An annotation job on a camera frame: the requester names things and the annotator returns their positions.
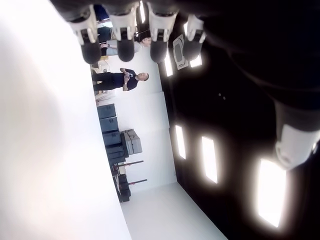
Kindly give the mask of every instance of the man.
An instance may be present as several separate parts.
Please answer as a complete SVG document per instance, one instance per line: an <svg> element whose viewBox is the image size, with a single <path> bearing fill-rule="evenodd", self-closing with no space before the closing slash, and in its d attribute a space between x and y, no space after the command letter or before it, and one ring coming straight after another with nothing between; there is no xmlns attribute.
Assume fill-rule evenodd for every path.
<svg viewBox="0 0 320 240"><path fill-rule="evenodd" d="M141 42L135 41L134 43L134 52L139 52L143 47L150 47L151 45L151 37L146 37L142 39ZM118 55L118 47L117 47L117 40L109 40L106 41L106 43L103 43L100 45L101 48L101 54L102 56L114 56Z"/></svg>
<svg viewBox="0 0 320 240"><path fill-rule="evenodd" d="M120 71L117 73L104 72L92 75L92 81L101 81L101 83L93 85L93 89L95 91L104 91L122 88L123 91L130 91L137 87L138 82L145 82L149 79L149 74L145 72L137 75L135 71L126 68L120 68Z"/></svg>
<svg viewBox="0 0 320 240"><path fill-rule="evenodd" d="M111 39L112 28L108 26L99 27L98 32L98 41L99 43L107 42Z"/></svg>

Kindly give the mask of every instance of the dark shirt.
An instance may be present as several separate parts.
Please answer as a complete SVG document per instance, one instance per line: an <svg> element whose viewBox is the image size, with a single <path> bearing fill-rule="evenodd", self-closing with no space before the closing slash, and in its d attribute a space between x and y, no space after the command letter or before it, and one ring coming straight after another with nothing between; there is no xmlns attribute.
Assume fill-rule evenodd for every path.
<svg viewBox="0 0 320 240"><path fill-rule="evenodd" d="M126 84L128 91L130 91L138 85L138 80L136 79L137 74L131 69L125 69L125 71L130 74L129 81ZM125 84L125 74L123 72L114 73L112 79L116 88L122 88Z"/></svg>
<svg viewBox="0 0 320 240"><path fill-rule="evenodd" d="M111 27L107 27L107 26L99 27L97 31L98 31L99 43L103 43L111 39Z"/></svg>

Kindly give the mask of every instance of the white wall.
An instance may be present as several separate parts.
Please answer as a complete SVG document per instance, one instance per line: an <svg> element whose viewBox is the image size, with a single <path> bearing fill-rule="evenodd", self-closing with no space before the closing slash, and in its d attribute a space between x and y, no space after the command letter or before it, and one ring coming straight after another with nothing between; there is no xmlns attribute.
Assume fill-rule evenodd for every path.
<svg viewBox="0 0 320 240"><path fill-rule="evenodd" d="M137 74L149 73L146 82L128 92L116 90L116 97L101 101L99 105L115 105L120 131L134 129L141 139L142 153L130 155L128 163L144 160L143 163L126 167L130 182L148 179L130 187L131 192L139 192L174 183L174 158L169 135L169 120L162 92L158 65L150 58L150 48L144 47L130 62L122 62L118 56L107 60L111 72L120 68L134 70Z"/></svg>
<svg viewBox="0 0 320 240"><path fill-rule="evenodd" d="M76 37L49 1L1 4L0 239L130 240Z"/></svg>
<svg viewBox="0 0 320 240"><path fill-rule="evenodd" d="M132 240L226 240L178 183L133 195L121 205Z"/></svg>

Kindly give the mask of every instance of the dark pants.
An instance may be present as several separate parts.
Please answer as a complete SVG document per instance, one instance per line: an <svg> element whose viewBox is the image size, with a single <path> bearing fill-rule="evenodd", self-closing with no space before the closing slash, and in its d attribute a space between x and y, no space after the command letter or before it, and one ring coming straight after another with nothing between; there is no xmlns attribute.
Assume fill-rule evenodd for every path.
<svg viewBox="0 0 320 240"><path fill-rule="evenodd" d="M103 91L103 90L113 90L115 89L115 83L112 78L113 73L111 72L104 72L104 73L98 73L92 75L92 81L98 82L101 81L101 83L98 83L96 85L93 85L93 89L95 91Z"/></svg>
<svg viewBox="0 0 320 240"><path fill-rule="evenodd" d="M109 18L108 14L103 6L95 4L95 5L93 5L93 9L94 9L95 17L96 17L97 21L101 21L103 19Z"/></svg>
<svg viewBox="0 0 320 240"><path fill-rule="evenodd" d="M107 56L107 47L101 48L101 56Z"/></svg>

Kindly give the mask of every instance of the ceiling light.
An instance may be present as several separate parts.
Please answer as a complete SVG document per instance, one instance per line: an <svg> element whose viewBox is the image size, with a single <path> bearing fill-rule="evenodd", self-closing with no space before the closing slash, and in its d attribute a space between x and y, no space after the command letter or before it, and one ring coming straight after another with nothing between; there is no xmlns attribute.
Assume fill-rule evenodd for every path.
<svg viewBox="0 0 320 240"><path fill-rule="evenodd" d="M200 65L202 65L201 54L199 54L199 56L196 59L190 61L190 66L192 68Z"/></svg>
<svg viewBox="0 0 320 240"><path fill-rule="evenodd" d="M258 181L258 214L275 227L279 226L285 198L286 171L261 159Z"/></svg>
<svg viewBox="0 0 320 240"><path fill-rule="evenodd" d="M188 22L186 22L185 24L183 24L183 29L184 29L184 35L187 36Z"/></svg>
<svg viewBox="0 0 320 240"><path fill-rule="evenodd" d="M188 22L186 22L185 24L183 24L183 29L184 29L184 34L187 36ZM191 60L191 61L189 61L189 62L190 62L190 66L191 66L192 68L202 65L201 54L199 54L199 56L198 56L196 59Z"/></svg>
<svg viewBox="0 0 320 240"><path fill-rule="evenodd" d="M217 163L214 141L207 137L202 137L202 157L205 169L205 175L218 183Z"/></svg>
<svg viewBox="0 0 320 240"><path fill-rule="evenodd" d="M145 16L144 4L142 1L140 1L140 15L141 15L141 21L142 23L144 23L146 20L146 16Z"/></svg>
<svg viewBox="0 0 320 240"><path fill-rule="evenodd" d="M185 149L184 133L182 131L182 127L180 127L178 125L175 125L175 133L176 133L176 139L177 139L177 142L178 142L179 155L182 158L187 159L186 149Z"/></svg>
<svg viewBox="0 0 320 240"><path fill-rule="evenodd" d="M164 59L164 66L166 71L166 76L169 77L173 75L172 66L171 66L171 60L170 60L170 54L168 48L166 48L166 56Z"/></svg>

